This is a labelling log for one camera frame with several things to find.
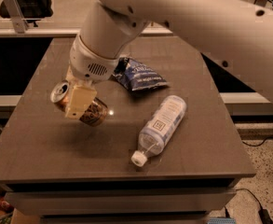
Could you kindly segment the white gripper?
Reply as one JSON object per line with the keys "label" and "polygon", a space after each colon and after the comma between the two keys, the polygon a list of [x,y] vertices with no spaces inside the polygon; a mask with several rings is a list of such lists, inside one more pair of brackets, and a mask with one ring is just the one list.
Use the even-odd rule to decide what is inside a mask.
{"label": "white gripper", "polygon": [[114,72],[118,58],[106,59],[92,52],[77,35],[70,49],[70,66],[66,74],[69,82],[65,117],[80,119],[97,95],[93,82],[107,80]]}

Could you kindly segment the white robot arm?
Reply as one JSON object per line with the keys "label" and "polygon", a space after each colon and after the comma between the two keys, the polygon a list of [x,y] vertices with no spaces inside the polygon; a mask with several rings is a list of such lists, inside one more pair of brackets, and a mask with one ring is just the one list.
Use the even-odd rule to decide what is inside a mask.
{"label": "white robot arm", "polygon": [[273,104],[273,10],[240,0],[94,0],[70,51],[65,115],[79,119],[121,51],[156,22]]}

